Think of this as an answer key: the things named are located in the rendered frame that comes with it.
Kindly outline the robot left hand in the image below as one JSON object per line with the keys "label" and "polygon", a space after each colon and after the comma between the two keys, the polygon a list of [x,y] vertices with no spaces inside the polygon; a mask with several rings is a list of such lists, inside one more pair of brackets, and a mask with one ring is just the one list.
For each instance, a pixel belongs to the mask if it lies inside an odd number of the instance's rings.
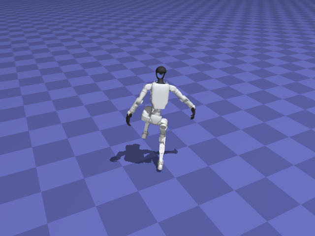
{"label": "robot left hand", "polygon": [[129,126],[131,126],[131,125],[129,124],[130,117],[132,117],[132,114],[129,114],[129,116],[128,116],[128,114],[127,114],[126,122],[127,122],[127,124],[128,124]]}

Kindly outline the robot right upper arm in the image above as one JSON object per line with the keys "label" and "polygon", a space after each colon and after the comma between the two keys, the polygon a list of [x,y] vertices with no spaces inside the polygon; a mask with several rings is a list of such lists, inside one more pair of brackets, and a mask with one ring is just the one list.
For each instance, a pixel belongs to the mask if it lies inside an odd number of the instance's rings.
{"label": "robot right upper arm", "polygon": [[170,86],[170,91],[174,92],[174,94],[179,97],[181,102],[185,102],[186,98],[182,95],[182,93],[173,85],[169,85]]}

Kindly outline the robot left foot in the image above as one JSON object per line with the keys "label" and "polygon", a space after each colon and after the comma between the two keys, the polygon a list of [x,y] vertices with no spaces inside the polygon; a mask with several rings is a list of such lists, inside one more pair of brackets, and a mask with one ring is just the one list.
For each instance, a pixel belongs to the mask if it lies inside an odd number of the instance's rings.
{"label": "robot left foot", "polygon": [[142,137],[143,139],[145,139],[148,135],[149,135],[148,132],[147,132],[147,134],[146,134],[146,132],[145,132],[145,133],[143,132],[141,137]]}

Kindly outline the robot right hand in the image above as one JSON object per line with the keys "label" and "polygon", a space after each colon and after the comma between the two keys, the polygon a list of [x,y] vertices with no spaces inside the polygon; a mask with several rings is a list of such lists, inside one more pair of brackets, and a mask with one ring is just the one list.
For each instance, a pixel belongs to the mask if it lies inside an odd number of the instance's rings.
{"label": "robot right hand", "polygon": [[191,111],[192,111],[192,117],[191,117],[191,119],[194,119],[194,115],[195,115],[195,109],[194,108],[191,108]]}

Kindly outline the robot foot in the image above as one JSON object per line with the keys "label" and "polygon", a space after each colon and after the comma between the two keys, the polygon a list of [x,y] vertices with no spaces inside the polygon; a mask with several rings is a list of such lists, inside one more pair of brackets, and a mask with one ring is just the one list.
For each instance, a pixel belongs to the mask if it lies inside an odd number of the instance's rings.
{"label": "robot foot", "polygon": [[158,160],[157,164],[158,164],[158,167],[157,167],[157,168],[158,168],[159,170],[162,170],[163,160],[162,160],[162,164],[161,164],[161,162],[160,162],[160,164],[159,164],[159,160]]}
{"label": "robot foot", "polygon": [[149,135],[148,132],[147,132],[147,134],[146,134],[146,132],[145,132],[145,133],[143,132],[141,137],[142,137],[143,139],[145,139],[148,135]]}

